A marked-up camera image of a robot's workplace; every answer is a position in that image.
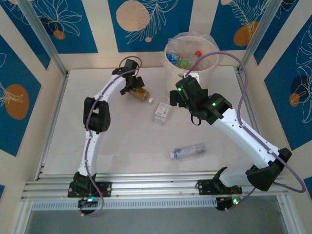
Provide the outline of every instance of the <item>wire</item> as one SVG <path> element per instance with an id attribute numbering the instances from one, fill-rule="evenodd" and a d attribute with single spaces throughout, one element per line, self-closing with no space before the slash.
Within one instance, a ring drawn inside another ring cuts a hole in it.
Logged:
<path id="1" fill-rule="evenodd" d="M 227 211 L 233 209 L 234 207 L 238 206 L 239 204 L 241 204 L 244 200 L 246 200 L 248 197 L 250 197 L 250 195 L 251 195 L 254 191 L 255 191 L 255 187 L 254 187 L 246 196 L 244 196 L 243 199 L 241 199 L 241 200 L 238 202 L 237 205 L 232 206 L 232 207 L 226 209 L 225 211 L 227 212 Z"/>
<path id="2" fill-rule="evenodd" d="M 87 174 L 88 174 L 88 177 L 91 181 L 91 183 L 93 184 L 93 186 L 95 187 L 95 189 L 97 190 L 100 198 L 101 198 L 101 207 L 99 210 L 97 210 L 96 212 L 93 212 L 91 214 L 83 214 L 81 213 L 82 216 L 87 216 L 87 217 L 93 217 L 93 216 L 96 216 L 97 214 L 99 214 L 102 210 L 103 210 L 103 207 L 104 207 L 104 197 L 103 197 L 103 194 L 102 192 L 100 191 L 100 189 L 98 188 L 97 184 L 95 183 L 95 181 L 93 180 L 91 174 L 90 174 L 90 171 L 89 171 L 89 166 L 88 166 L 88 149 L 89 149 L 89 145 L 90 145 L 90 142 L 91 142 L 91 139 L 92 139 L 92 132 L 91 130 L 89 129 L 89 122 L 90 122 L 90 118 L 91 118 L 91 115 L 92 115 L 92 112 L 96 106 L 96 104 L 98 103 L 98 101 L 104 96 L 104 93 L 107 91 L 107 89 L 116 81 L 118 80 L 120 77 L 122 77 L 123 75 L 125 74 L 128 74 L 128 73 L 131 73 L 131 72 L 135 72 L 135 71 L 138 71 L 141 67 L 142 67 L 142 60 L 137 57 L 137 56 L 128 56 L 128 57 L 125 57 L 119 64 L 119 67 L 121 66 L 121 63 L 123 61 L 125 61 L 127 58 L 136 58 L 140 61 L 140 65 L 136 68 L 136 69 L 133 69 L 133 70 L 130 70 L 130 71 L 127 71 L 127 72 L 124 72 L 122 74 L 120 74 L 119 76 L 117 76 L 113 81 L 111 81 L 110 83 L 108 83 L 106 85 L 106 88 L 102 91 L 101 95 L 99 95 L 99 97 L 95 100 L 95 102 L 93 103 L 91 109 L 90 109 L 90 112 L 89 112 L 89 115 L 88 115 L 88 118 L 87 118 L 87 121 L 86 121 L 86 130 L 89 131 L 89 140 L 87 142 L 87 145 L 86 145 L 86 150 L 85 150 L 85 154 L 84 154 L 84 160 L 85 160 L 85 167 L 86 167 L 86 171 L 87 171 Z"/>
<path id="3" fill-rule="evenodd" d="M 242 122 L 242 119 L 240 117 L 240 109 L 242 107 L 242 104 L 243 104 L 243 101 L 244 101 L 244 98 L 245 98 L 245 95 L 247 93 L 247 86 L 248 86 L 248 81 L 249 81 L 249 78 L 248 78 L 248 73 L 247 73 L 247 69 L 246 69 L 246 66 L 243 64 L 243 62 L 236 56 L 228 53 L 228 52 L 224 52 L 224 51 L 218 51 L 218 52 L 212 52 L 212 53 L 208 53 L 206 55 L 203 55 L 201 56 L 195 63 L 194 65 L 191 67 L 191 69 L 188 71 L 188 73 L 185 75 L 186 77 L 190 74 L 190 72 L 197 66 L 197 64 L 202 61 L 204 58 L 208 57 L 208 56 L 211 56 L 211 55 L 227 55 L 227 56 L 230 56 L 232 58 L 234 58 L 240 65 L 241 67 L 243 68 L 243 71 L 245 73 L 245 87 L 244 87 L 244 90 L 243 90 L 243 93 L 242 93 L 242 96 L 239 100 L 239 103 L 238 103 L 238 108 L 237 108 L 237 118 L 238 118 L 238 122 L 239 124 L 242 126 L 242 128 L 249 134 L 251 135 L 256 141 L 259 142 L 259 144 L 261 144 L 267 151 L 271 150 L 264 142 L 262 142 L 252 131 L 250 131 L 246 126 L 244 126 L 243 122 Z M 297 173 L 286 163 L 283 161 L 283 159 L 281 159 L 276 153 L 272 153 L 272 155 L 277 159 L 279 160 L 292 174 L 293 176 L 298 180 L 298 182 L 300 183 L 301 185 L 301 190 L 299 189 L 295 189 L 295 188 L 292 188 L 290 186 L 287 186 L 285 184 L 280 184 L 280 183 L 277 183 L 277 182 L 274 182 L 275 185 L 278 185 L 278 186 L 281 186 L 281 187 L 284 187 L 284 188 L 287 188 L 289 190 L 292 190 L 292 191 L 295 191 L 297 193 L 304 193 L 306 191 L 306 186 L 305 186 L 305 183 L 302 181 L 302 179 L 297 175 Z"/>

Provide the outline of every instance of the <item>white bucket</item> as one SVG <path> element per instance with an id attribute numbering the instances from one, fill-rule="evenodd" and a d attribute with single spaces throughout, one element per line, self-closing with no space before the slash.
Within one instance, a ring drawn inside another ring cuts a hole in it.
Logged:
<path id="1" fill-rule="evenodd" d="M 212 44 L 207 39 L 204 39 L 201 37 L 185 36 L 185 37 L 179 37 L 178 39 L 180 40 L 180 43 L 183 43 L 185 45 L 187 45 L 188 42 L 190 43 L 199 42 L 200 48 L 198 48 L 198 50 L 201 51 L 202 55 L 219 51 L 219 49 L 214 44 Z M 185 50 L 183 50 L 183 46 L 179 48 L 179 53 L 182 55 L 182 57 L 188 54 L 186 46 L 184 48 Z M 183 77 L 183 75 L 187 73 L 188 70 L 178 68 L 174 66 L 172 63 L 170 63 L 166 57 L 166 51 L 167 51 L 167 45 L 165 48 L 164 59 L 163 59 L 162 65 L 167 69 L 167 90 L 169 92 L 171 90 L 176 90 L 176 83 L 182 79 L 181 77 Z M 208 62 L 209 64 L 211 64 L 211 66 L 206 70 L 195 71 L 195 72 L 199 74 L 200 86 L 203 89 L 207 89 L 208 79 L 219 64 L 219 55 L 208 56 L 204 58 L 202 61 Z"/>

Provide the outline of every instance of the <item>white robotic arm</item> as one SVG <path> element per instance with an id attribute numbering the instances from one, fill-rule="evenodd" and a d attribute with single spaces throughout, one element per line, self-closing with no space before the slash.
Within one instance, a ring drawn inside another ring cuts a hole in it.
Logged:
<path id="1" fill-rule="evenodd" d="M 111 101 L 114 99 L 114 97 L 117 94 L 119 94 L 120 91 L 126 86 L 126 79 L 124 77 L 120 77 L 116 81 L 114 81 L 117 77 L 118 75 L 112 75 L 110 81 L 98 94 L 94 96 L 94 99 L 97 100 L 100 97 L 99 101 L 105 101 L 108 104 L 110 104 Z M 86 154 L 87 154 L 88 169 L 89 169 L 91 176 L 94 176 L 97 173 L 96 165 L 97 165 L 97 157 L 98 157 L 98 148 L 99 148 L 99 145 L 101 143 L 104 133 L 105 132 L 101 132 L 97 134 L 96 131 L 86 130 L 86 139 L 85 139 L 85 145 L 84 145 L 84 150 L 83 150 L 83 156 L 82 156 L 81 164 L 78 170 L 80 175 L 88 176 L 88 173 L 86 171 L 86 166 L 85 166 Z"/>
<path id="2" fill-rule="evenodd" d="M 124 67 L 116 68 L 112 72 L 112 77 L 100 92 L 93 98 L 85 99 L 83 111 L 83 124 L 86 129 L 85 146 L 79 170 L 69 185 L 68 197 L 89 197 L 93 194 L 101 198 L 109 196 L 110 192 L 107 189 L 110 189 L 111 183 L 95 182 L 98 149 L 111 122 L 109 104 L 116 94 L 120 92 L 124 95 L 126 92 L 144 86 L 142 78 L 135 75 L 135 71 L 139 68 L 138 63 L 127 59 Z"/>
<path id="3" fill-rule="evenodd" d="M 279 156 L 285 163 L 291 152 L 278 149 L 260 136 L 246 122 L 240 120 L 236 110 L 220 94 L 208 96 L 208 90 L 202 89 L 192 76 L 187 76 L 176 83 L 177 90 L 170 91 L 170 104 L 184 107 L 191 113 L 191 119 L 197 117 L 227 134 L 254 162 L 253 167 L 245 172 L 234 172 L 222 168 L 216 178 L 219 182 L 217 192 L 228 191 L 234 185 L 245 185 L 246 181 L 257 189 L 267 191 L 283 170 L 284 165 L 273 155 Z"/>

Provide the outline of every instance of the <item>plastic bottle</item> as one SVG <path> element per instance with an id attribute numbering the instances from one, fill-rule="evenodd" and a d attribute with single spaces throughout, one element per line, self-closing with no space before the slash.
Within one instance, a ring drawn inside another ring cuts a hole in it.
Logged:
<path id="1" fill-rule="evenodd" d="M 167 50 L 166 50 L 166 57 L 170 63 L 173 65 L 177 65 L 178 61 L 181 59 L 181 55 L 179 54 L 179 40 L 177 39 L 169 39 Z"/>
<path id="2" fill-rule="evenodd" d="M 201 52 L 197 50 L 193 56 L 181 59 L 178 64 L 181 68 L 190 69 L 200 56 Z"/>
<path id="3" fill-rule="evenodd" d="M 153 121 L 159 124 L 164 124 L 171 110 L 171 105 L 168 100 L 161 100 L 154 111 Z"/>
<path id="4" fill-rule="evenodd" d="M 150 97 L 150 92 L 146 91 L 143 88 L 138 88 L 138 89 L 136 89 L 134 91 L 130 91 L 129 94 L 131 94 L 135 98 L 140 99 L 141 101 L 148 100 L 149 103 L 153 102 L 153 98 Z"/>
<path id="5" fill-rule="evenodd" d="M 204 154 L 206 152 L 206 146 L 204 143 L 185 146 L 183 148 L 177 148 L 174 151 L 170 152 L 171 159 L 180 159 L 190 156 Z"/>

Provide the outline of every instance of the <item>orange circle pattern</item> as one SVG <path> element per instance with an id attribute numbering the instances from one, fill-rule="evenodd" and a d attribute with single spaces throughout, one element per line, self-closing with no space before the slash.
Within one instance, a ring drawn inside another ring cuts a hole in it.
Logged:
<path id="1" fill-rule="evenodd" d="M 64 40 L 64 39 L 65 39 L 65 34 L 64 34 L 62 31 L 60 31 L 60 30 L 55 30 L 55 31 L 53 32 L 53 35 L 54 35 L 57 39 L 59 39 L 59 40 Z"/>
<path id="2" fill-rule="evenodd" d="M 251 37 L 249 38 L 249 27 L 252 27 L 251 35 L 254 34 L 256 28 L 258 27 L 259 22 L 254 21 L 247 25 L 242 26 L 237 30 L 234 36 L 234 43 L 237 46 L 246 46 L 249 44 Z"/>
<path id="3" fill-rule="evenodd" d="M 24 119 L 27 115 L 29 108 L 29 96 L 26 89 L 19 84 L 11 84 L 9 87 L 6 88 L 6 92 L 9 92 L 16 96 L 23 95 L 20 99 L 22 103 L 14 100 L 9 100 L 5 102 L 5 108 L 7 113 L 12 118 L 16 120 Z"/>
<path id="4" fill-rule="evenodd" d="M 291 104 L 291 106 L 296 107 L 297 105 L 299 105 L 299 101 L 300 101 L 299 94 L 293 93 L 290 95 L 289 103 Z"/>

